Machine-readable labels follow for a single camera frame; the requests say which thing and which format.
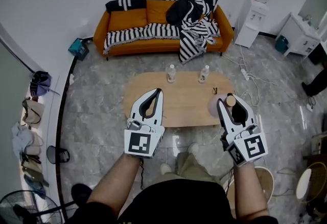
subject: electric fan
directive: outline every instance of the electric fan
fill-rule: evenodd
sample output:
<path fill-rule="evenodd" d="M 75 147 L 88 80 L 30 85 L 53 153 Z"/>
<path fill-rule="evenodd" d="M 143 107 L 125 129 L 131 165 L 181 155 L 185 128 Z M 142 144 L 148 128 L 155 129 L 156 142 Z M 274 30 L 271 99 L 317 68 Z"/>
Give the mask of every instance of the electric fan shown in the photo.
<path fill-rule="evenodd" d="M 84 184 L 72 187 L 74 201 L 57 206 L 48 196 L 31 190 L 19 190 L 7 194 L 0 201 L 0 216 L 8 224 L 62 223 L 60 210 L 73 204 L 79 207 L 86 203 L 92 190 Z"/>

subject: wire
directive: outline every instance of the wire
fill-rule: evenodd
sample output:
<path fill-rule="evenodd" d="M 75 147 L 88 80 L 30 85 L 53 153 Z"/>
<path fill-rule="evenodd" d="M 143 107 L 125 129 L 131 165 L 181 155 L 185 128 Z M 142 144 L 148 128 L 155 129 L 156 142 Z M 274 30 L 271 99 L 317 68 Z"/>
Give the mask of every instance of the wire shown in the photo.
<path fill-rule="evenodd" d="M 308 96 L 308 104 L 313 107 L 317 104 L 317 101 L 314 97 Z"/>
<path fill-rule="evenodd" d="M 139 165 L 142 168 L 142 171 L 141 171 L 141 190 L 144 190 L 144 188 L 143 188 L 144 159 L 143 158 L 141 158 L 141 162 L 140 162 Z"/>
<path fill-rule="evenodd" d="M 235 63 L 236 65 L 240 65 L 239 63 L 236 63 L 235 61 L 231 60 L 230 58 L 226 57 L 225 55 L 223 55 L 224 58 L 228 59 L 229 61 Z"/>
<path fill-rule="evenodd" d="M 266 158 L 265 158 L 265 157 L 264 157 L 264 163 L 265 163 L 266 168 L 268 168 L 268 166 L 267 166 L 267 162 L 266 162 Z"/>
<path fill-rule="evenodd" d="M 237 35 L 239 36 L 239 29 L 240 29 L 240 18 L 238 18 L 238 24 L 237 24 Z M 259 78 L 259 77 L 257 77 L 257 76 L 255 76 L 254 74 L 252 74 L 252 73 L 248 73 L 247 72 L 247 65 L 246 65 L 246 62 L 245 62 L 245 57 L 244 57 L 244 55 L 243 55 L 243 52 L 242 52 L 242 47 L 241 47 L 241 45 L 239 45 L 239 47 L 240 47 L 240 52 L 241 52 L 241 56 L 242 56 L 242 58 L 239 60 L 239 63 L 237 63 L 237 62 L 235 62 L 235 61 L 233 61 L 233 60 L 231 60 L 229 57 L 230 56 L 225 56 L 225 55 L 223 55 L 223 57 L 224 58 L 226 58 L 226 59 L 228 59 L 229 61 L 231 61 L 231 62 L 233 62 L 234 64 L 236 64 L 236 65 L 239 65 L 240 66 L 240 68 L 242 69 L 242 66 L 244 66 L 244 70 L 245 70 L 245 72 L 246 72 L 246 74 L 248 75 L 248 77 L 254 82 L 254 84 L 255 84 L 255 86 L 256 86 L 256 91 L 257 91 L 257 94 L 258 94 L 258 102 L 257 102 L 257 104 L 254 104 L 253 103 L 253 96 L 251 95 L 251 93 L 249 93 L 249 92 L 243 92 L 242 94 L 241 94 L 241 98 L 244 96 L 244 95 L 248 95 L 249 97 L 250 97 L 250 101 L 251 101 L 251 105 L 252 106 L 254 106 L 254 107 L 257 107 L 259 104 L 260 104 L 260 92 L 259 92 L 259 87 L 258 87 L 258 85 L 257 85 L 257 83 L 256 83 L 256 80 L 261 80 L 262 82 L 264 82 L 264 83 L 268 83 L 268 84 L 272 84 L 272 85 L 275 85 L 275 86 L 277 86 L 277 87 L 279 87 L 280 89 L 282 89 L 284 92 L 285 92 L 285 94 L 288 96 L 288 97 L 290 97 L 291 99 L 297 99 L 296 97 L 292 97 L 292 96 L 290 96 L 281 86 L 279 86 L 278 84 L 276 84 L 276 83 L 274 83 L 274 82 L 270 82 L 270 81 L 266 81 L 266 80 L 264 80 L 264 79 L 262 79 L 262 78 Z"/>
<path fill-rule="evenodd" d="M 233 171 L 233 168 L 231 168 L 229 171 L 229 174 L 228 174 L 228 184 L 227 184 L 226 196 L 228 194 L 229 186 L 230 186 L 231 180 L 233 179 L 233 176 L 234 176 L 234 171 Z"/>
<path fill-rule="evenodd" d="M 254 84 L 256 85 L 256 91 L 257 91 L 257 93 L 258 93 L 258 102 L 257 102 L 257 104 L 254 104 L 254 103 L 253 103 L 253 101 L 252 101 L 252 95 L 251 95 L 251 93 L 249 93 L 249 92 L 243 92 L 243 93 L 241 94 L 240 98 L 242 98 L 244 94 L 249 95 L 249 97 L 250 97 L 250 101 L 251 101 L 251 105 L 252 105 L 253 107 L 257 107 L 257 106 L 260 104 L 260 93 L 259 93 L 259 87 L 258 87 L 257 83 L 255 82 L 255 80 L 254 80 L 252 77 L 250 77 L 250 78 L 252 79 L 252 81 L 253 81 Z"/>

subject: black shoe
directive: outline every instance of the black shoe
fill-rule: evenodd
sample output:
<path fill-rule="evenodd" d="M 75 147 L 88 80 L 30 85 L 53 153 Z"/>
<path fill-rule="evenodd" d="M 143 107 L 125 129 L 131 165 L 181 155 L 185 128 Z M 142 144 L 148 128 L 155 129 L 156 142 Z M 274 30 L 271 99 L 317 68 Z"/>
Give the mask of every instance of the black shoe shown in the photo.
<path fill-rule="evenodd" d="M 307 96 L 310 97 L 308 85 L 306 85 L 304 82 L 302 82 L 301 86 L 302 86 L 303 90 L 305 91 L 305 93 L 307 94 Z"/>

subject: sneaker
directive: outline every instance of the sneaker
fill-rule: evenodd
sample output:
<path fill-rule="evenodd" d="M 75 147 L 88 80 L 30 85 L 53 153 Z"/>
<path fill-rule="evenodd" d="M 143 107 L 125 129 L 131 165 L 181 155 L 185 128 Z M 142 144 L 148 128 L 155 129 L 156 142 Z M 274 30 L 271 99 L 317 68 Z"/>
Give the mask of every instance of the sneaker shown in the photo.
<path fill-rule="evenodd" d="M 172 172 L 172 168 L 168 164 L 163 163 L 160 166 L 160 172 L 161 172 L 162 175 L 165 175 L 168 172 Z"/>
<path fill-rule="evenodd" d="M 199 151 L 199 144 L 198 143 L 192 143 L 189 147 L 188 147 L 188 153 L 193 154 L 194 156 L 196 155 L 196 153 L 198 153 Z"/>

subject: sofa cushion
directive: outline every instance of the sofa cushion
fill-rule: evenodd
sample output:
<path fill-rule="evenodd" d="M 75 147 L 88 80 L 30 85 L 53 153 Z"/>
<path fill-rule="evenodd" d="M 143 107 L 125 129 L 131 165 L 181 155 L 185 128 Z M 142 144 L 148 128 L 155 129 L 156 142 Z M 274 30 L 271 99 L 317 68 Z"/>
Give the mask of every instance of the sofa cushion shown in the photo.
<path fill-rule="evenodd" d="M 112 11 L 108 25 L 108 32 L 145 27 L 147 24 L 147 9 Z"/>
<path fill-rule="evenodd" d="M 175 1 L 147 0 L 148 23 L 166 24 L 166 12 Z"/>
<path fill-rule="evenodd" d="M 221 37 L 215 37 L 215 45 L 207 44 L 207 51 L 219 51 L 223 45 Z M 113 46 L 109 55 L 179 51 L 179 39 L 147 39 Z"/>

